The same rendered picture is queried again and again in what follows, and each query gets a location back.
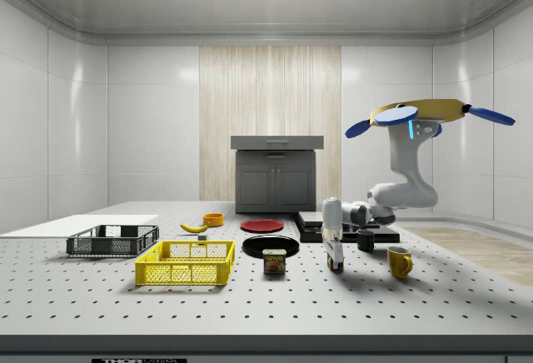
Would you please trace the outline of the flat-sided can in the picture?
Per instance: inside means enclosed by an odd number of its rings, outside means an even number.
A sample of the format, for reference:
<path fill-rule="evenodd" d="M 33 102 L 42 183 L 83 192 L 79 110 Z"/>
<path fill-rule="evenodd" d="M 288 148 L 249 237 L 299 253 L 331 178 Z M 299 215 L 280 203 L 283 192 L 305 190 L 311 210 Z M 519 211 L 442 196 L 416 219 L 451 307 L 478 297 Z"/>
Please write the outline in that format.
<path fill-rule="evenodd" d="M 262 256 L 266 274 L 284 274 L 286 272 L 285 249 L 264 249 Z"/>

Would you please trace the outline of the yellow basket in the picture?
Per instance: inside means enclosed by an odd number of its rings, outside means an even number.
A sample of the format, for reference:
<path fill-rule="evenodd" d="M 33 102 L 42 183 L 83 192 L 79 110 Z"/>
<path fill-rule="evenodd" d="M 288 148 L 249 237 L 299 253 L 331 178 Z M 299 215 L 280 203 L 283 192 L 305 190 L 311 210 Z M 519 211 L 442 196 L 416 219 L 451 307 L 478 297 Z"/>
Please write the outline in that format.
<path fill-rule="evenodd" d="M 234 241 L 160 241 L 135 261 L 138 285 L 225 285 Z"/>

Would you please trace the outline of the black plate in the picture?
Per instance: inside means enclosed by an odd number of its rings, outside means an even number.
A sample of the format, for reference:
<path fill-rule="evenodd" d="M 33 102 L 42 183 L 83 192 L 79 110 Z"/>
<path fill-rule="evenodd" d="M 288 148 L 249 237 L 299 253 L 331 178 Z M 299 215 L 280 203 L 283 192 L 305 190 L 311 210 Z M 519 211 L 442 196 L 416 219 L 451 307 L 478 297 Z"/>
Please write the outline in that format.
<path fill-rule="evenodd" d="M 242 242 L 242 250 L 254 258 L 262 259 L 266 249 L 284 249 L 290 257 L 299 251 L 299 242 L 287 236 L 253 236 Z"/>

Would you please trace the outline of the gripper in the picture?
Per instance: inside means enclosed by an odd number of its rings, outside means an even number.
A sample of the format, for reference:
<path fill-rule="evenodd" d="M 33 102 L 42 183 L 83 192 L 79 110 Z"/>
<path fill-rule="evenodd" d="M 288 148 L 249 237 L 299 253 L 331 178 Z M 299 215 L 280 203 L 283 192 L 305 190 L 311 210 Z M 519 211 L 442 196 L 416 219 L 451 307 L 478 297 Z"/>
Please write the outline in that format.
<path fill-rule="evenodd" d="M 322 229 L 321 234 L 322 242 L 328 256 L 334 263 L 342 263 L 344 261 L 341 244 L 342 230 Z"/>

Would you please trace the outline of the black mug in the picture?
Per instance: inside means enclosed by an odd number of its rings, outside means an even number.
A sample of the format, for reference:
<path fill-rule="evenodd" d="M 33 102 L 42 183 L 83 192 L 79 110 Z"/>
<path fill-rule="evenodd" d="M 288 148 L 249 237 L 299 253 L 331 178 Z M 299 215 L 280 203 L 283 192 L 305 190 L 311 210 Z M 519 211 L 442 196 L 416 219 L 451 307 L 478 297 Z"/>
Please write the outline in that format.
<path fill-rule="evenodd" d="M 375 234 L 367 229 L 358 229 L 356 231 L 357 247 L 360 251 L 372 252 L 375 244 Z"/>

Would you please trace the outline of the white board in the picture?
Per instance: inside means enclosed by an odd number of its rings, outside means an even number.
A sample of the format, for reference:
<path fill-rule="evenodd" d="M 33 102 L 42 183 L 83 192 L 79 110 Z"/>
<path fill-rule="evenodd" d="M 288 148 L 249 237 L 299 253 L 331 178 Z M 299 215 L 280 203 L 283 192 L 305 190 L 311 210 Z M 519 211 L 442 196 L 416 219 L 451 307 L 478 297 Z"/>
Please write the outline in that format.
<path fill-rule="evenodd" d="M 74 215 L 11 231 L 0 237 L 68 237 L 98 225 L 142 225 L 157 215 Z"/>

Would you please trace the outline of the red plate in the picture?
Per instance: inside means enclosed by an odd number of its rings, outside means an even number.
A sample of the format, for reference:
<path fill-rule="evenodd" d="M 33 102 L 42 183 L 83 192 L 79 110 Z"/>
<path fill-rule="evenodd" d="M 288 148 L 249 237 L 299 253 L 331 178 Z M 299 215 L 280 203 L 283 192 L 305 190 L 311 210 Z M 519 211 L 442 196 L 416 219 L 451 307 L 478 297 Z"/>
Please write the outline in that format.
<path fill-rule="evenodd" d="M 284 228 L 284 223 L 275 219 L 253 219 L 241 223 L 243 231 L 251 233 L 273 233 Z"/>

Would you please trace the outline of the yellow mug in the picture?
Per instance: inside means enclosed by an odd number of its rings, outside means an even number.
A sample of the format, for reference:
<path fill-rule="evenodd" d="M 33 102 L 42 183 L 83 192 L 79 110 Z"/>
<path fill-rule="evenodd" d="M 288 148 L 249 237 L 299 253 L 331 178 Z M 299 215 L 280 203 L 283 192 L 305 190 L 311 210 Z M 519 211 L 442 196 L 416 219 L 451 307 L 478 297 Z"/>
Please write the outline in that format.
<path fill-rule="evenodd" d="M 391 274 L 395 278 L 405 279 L 413 268 L 413 261 L 411 259 L 411 251 L 405 247 L 388 246 L 387 262 L 390 267 Z"/>

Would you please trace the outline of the white cabinet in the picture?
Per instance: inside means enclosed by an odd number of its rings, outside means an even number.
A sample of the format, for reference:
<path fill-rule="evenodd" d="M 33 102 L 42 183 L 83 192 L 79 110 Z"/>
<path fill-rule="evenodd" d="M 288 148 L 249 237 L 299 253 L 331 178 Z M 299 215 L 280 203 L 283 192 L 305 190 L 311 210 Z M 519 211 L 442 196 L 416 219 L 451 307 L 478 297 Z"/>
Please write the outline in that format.
<path fill-rule="evenodd" d="M 315 209 L 314 151 L 237 152 L 237 213 L 293 213 Z"/>

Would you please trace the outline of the dark grey basket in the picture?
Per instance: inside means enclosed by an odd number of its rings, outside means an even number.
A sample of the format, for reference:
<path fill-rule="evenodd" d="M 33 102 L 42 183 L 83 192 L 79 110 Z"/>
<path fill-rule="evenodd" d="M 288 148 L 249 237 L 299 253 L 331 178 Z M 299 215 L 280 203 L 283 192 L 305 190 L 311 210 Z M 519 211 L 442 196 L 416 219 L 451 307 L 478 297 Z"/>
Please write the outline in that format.
<path fill-rule="evenodd" d="M 137 256 L 157 242 L 158 226 L 99 225 L 67 238 L 71 256 Z"/>

